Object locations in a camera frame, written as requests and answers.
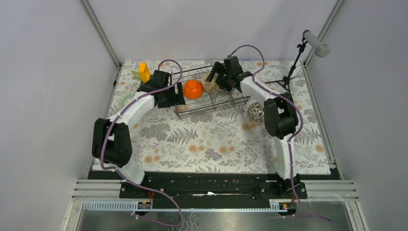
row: floral tablecloth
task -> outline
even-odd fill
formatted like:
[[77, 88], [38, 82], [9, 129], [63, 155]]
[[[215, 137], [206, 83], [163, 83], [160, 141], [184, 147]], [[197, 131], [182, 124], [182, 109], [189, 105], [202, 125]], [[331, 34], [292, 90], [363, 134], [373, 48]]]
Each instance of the floral tablecloth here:
[[[146, 62], [150, 72], [159, 61], [126, 61], [124, 63], [110, 114], [126, 104], [140, 85], [134, 74]], [[214, 61], [180, 61], [183, 70], [212, 65]], [[292, 62], [266, 62], [256, 77], [262, 82], [279, 80], [287, 75]], [[258, 61], [241, 61], [244, 71], [254, 72], [262, 66]], [[161, 70], [178, 72], [173, 63], [164, 63]], [[329, 165], [321, 141], [317, 117], [311, 105], [306, 81], [299, 65], [291, 81], [294, 103], [305, 118], [302, 132], [294, 140], [295, 168], [300, 174], [329, 174]], [[284, 93], [278, 84], [269, 84]], [[143, 119], [130, 128], [134, 159], [146, 171], [275, 173], [275, 144], [264, 123], [248, 115], [246, 105], [179, 119], [172, 108], [148, 111]], [[94, 170], [100, 170], [95, 159]]]

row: wire rack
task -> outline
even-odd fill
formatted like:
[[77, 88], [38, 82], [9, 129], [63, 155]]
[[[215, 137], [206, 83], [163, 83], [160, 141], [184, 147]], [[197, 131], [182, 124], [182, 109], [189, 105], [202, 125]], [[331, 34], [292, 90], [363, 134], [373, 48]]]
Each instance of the wire rack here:
[[[188, 80], [196, 79], [201, 82], [201, 77], [207, 71], [210, 71], [212, 66], [203, 66], [187, 71], [183, 71], [183, 77], [180, 82], [185, 84]], [[178, 73], [174, 73], [173, 80], [178, 77]], [[231, 92], [226, 90], [216, 90], [212, 93], [204, 91], [204, 94], [198, 99], [187, 99], [184, 97], [186, 104], [173, 106], [173, 111], [182, 119], [190, 116], [197, 116], [209, 112], [223, 110], [231, 107], [245, 105], [251, 97], [242, 94], [240, 91], [233, 89]]]

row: gray floor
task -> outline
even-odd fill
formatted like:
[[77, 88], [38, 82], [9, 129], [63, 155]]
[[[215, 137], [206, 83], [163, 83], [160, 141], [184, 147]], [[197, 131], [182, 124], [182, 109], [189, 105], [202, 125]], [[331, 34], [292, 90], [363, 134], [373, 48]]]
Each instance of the gray floor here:
[[[79, 231], [347, 231], [352, 230], [346, 207], [341, 202], [313, 202], [308, 206], [318, 215], [334, 221], [328, 224], [315, 218], [280, 218], [277, 213], [266, 212], [186, 212], [182, 226], [168, 228], [138, 219], [129, 212], [88, 211], [82, 213]], [[305, 214], [299, 208], [296, 214]], [[176, 223], [178, 213], [150, 212], [146, 216], [160, 221]]]

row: white wall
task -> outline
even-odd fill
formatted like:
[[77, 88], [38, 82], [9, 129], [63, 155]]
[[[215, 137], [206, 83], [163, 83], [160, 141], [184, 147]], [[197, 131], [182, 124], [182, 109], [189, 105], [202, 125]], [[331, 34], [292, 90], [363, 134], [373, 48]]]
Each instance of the white wall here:
[[348, 1], [315, 57], [313, 82], [343, 173], [370, 230], [406, 230], [408, 2]]
[[[294, 60], [303, 31], [318, 34], [336, 0], [90, 3], [122, 61], [220, 60], [242, 44], [258, 46], [267, 60]], [[256, 51], [247, 49], [238, 53], [240, 58], [260, 60]]]
[[0, 2], [0, 230], [60, 228], [114, 72], [78, 0]]

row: robotic arm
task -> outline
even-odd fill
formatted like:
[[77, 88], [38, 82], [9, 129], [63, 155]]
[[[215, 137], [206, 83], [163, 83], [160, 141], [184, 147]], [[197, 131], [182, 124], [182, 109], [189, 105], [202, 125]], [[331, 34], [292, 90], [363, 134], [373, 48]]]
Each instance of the robotic arm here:
[[[273, 95], [268, 94], [256, 85], [252, 80], [252, 73], [248, 71], [243, 72], [236, 56], [224, 59], [223, 64], [216, 62], [206, 81], [211, 81], [215, 73], [218, 74], [216, 83], [221, 89], [232, 90], [236, 88], [240, 92], [250, 95], [260, 104], [263, 104], [265, 109], [265, 127], [267, 132], [273, 137], [276, 145], [278, 155], [277, 174], [281, 179], [279, 182], [281, 191], [288, 190], [291, 187], [288, 139], [295, 132], [296, 125], [298, 124], [295, 109], [286, 101], [279, 97], [273, 97]], [[139, 98], [146, 92], [167, 86], [168, 80], [171, 81], [169, 73], [155, 70], [152, 79], [146, 84], [141, 85], [134, 99]], [[264, 84], [262, 84], [262, 87], [274, 92]], [[129, 127], [133, 127], [137, 121], [155, 105], [158, 105], [160, 108], [185, 104], [181, 83], [177, 84], [177, 88], [178, 94], [175, 94], [173, 87], [162, 92], [154, 93], [153, 95], [145, 96], [138, 101], [131, 102], [109, 119], [98, 119], [94, 127], [92, 155], [96, 158], [100, 158], [103, 139], [106, 136], [107, 128], [114, 119], [119, 116], [106, 145], [104, 162], [109, 165], [117, 166], [127, 179], [132, 180], [136, 184], [140, 184], [143, 180], [144, 172], [130, 159], [132, 146]], [[282, 96], [293, 101], [290, 93], [284, 93]], [[293, 170], [295, 171], [293, 173], [293, 179], [295, 185], [297, 185], [300, 182], [300, 177], [297, 174], [297, 170], [295, 168], [293, 168]]]

